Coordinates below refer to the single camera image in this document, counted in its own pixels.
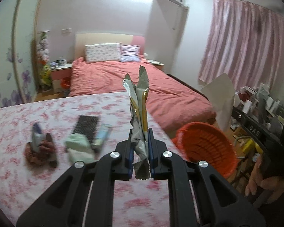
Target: closet door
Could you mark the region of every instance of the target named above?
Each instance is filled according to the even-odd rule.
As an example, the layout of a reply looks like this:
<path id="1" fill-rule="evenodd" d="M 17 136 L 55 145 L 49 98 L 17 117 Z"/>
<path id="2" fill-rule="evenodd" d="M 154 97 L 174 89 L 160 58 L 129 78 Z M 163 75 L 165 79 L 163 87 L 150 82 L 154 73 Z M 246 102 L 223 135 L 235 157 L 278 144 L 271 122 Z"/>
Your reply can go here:
<path id="1" fill-rule="evenodd" d="M 14 63 L 20 93 L 25 103 L 31 102 L 36 95 L 33 64 L 34 25 L 39 0 L 19 0 L 14 25 Z"/>
<path id="2" fill-rule="evenodd" d="M 0 108 L 21 104 L 12 57 L 12 28 L 17 0 L 0 2 Z"/>

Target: pillow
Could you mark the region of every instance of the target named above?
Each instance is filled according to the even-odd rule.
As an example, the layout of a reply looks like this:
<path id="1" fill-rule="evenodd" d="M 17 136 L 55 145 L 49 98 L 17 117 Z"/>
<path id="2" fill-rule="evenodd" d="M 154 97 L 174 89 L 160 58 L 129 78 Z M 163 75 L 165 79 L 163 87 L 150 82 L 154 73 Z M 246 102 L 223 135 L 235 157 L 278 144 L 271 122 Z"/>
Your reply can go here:
<path id="1" fill-rule="evenodd" d="M 93 44 L 85 45 L 85 60 L 89 63 L 99 61 L 120 61 L 120 44 Z"/>
<path id="2" fill-rule="evenodd" d="M 141 61 L 139 58 L 140 45 L 123 45 L 121 44 L 121 62 Z"/>

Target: green cloth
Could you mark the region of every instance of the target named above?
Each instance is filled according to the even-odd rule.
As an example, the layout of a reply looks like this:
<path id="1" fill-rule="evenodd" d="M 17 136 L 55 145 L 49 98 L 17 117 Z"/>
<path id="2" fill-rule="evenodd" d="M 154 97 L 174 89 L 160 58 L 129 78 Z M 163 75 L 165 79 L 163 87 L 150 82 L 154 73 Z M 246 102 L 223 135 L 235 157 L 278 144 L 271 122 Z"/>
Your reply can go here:
<path id="1" fill-rule="evenodd" d="M 88 139 L 83 134 L 78 134 L 78 133 L 70 134 L 65 140 L 65 145 L 67 148 L 71 148 L 79 152 L 91 151 Z"/>
<path id="2" fill-rule="evenodd" d="M 88 163 L 93 163 L 97 161 L 95 159 L 95 155 L 93 154 L 93 152 L 84 153 L 84 152 L 73 150 L 71 148 L 68 148 L 67 152 L 68 152 L 69 160 L 72 163 L 76 163 L 77 161 L 83 161 L 85 164 L 88 164 Z"/>
<path id="3" fill-rule="evenodd" d="M 72 163 L 83 161 L 84 163 L 95 162 L 95 154 L 91 150 L 88 139 L 83 134 L 70 134 L 65 140 L 69 160 Z"/>

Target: flower bouquet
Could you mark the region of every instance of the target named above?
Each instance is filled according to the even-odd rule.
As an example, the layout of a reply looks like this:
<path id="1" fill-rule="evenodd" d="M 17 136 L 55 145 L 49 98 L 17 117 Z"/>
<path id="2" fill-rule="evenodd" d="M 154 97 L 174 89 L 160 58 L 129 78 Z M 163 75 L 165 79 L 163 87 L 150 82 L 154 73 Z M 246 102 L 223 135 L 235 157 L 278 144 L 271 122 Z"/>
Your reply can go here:
<path id="1" fill-rule="evenodd" d="M 43 92 L 47 92 L 52 89 L 51 68 L 48 64 L 49 50 L 47 32 L 42 32 L 40 43 L 37 45 L 37 56 L 38 61 L 42 65 L 40 68 L 41 89 Z"/>
<path id="2" fill-rule="evenodd" d="M 50 91 L 52 88 L 51 83 L 51 68 L 48 65 L 44 65 L 40 72 L 40 82 L 43 92 Z"/>

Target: curtain rod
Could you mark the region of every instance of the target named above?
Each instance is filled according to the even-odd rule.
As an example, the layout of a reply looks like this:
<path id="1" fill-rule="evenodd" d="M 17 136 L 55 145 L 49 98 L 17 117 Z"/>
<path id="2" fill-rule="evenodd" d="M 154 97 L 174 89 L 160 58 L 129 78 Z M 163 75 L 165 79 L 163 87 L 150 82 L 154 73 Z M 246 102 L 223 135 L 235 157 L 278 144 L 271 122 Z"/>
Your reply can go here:
<path id="1" fill-rule="evenodd" d="M 267 7 L 261 6 L 261 5 L 259 5 L 259 4 L 252 3 L 252 2 L 249 2 L 249 1 L 245 1 L 245 0 L 237 0 L 237 1 L 241 1 L 241 2 L 248 2 L 248 3 L 251 3 L 251 4 L 253 4 L 253 5 L 257 5 L 257 6 L 259 6 L 259 7 L 262 7 L 262 8 L 268 9 L 268 10 L 270 10 L 270 11 L 274 12 L 274 13 L 277 13 L 277 14 L 279 14 L 280 16 L 282 16 L 282 17 L 284 18 L 284 15 L 282 15 L 282 14 L 280 14 L 280 13 L 278 13 L 278 12 L 275 12 L 275 11 L 273 11 L 273 10 L 271 10 L 271 9 L 267 8 Z"/>

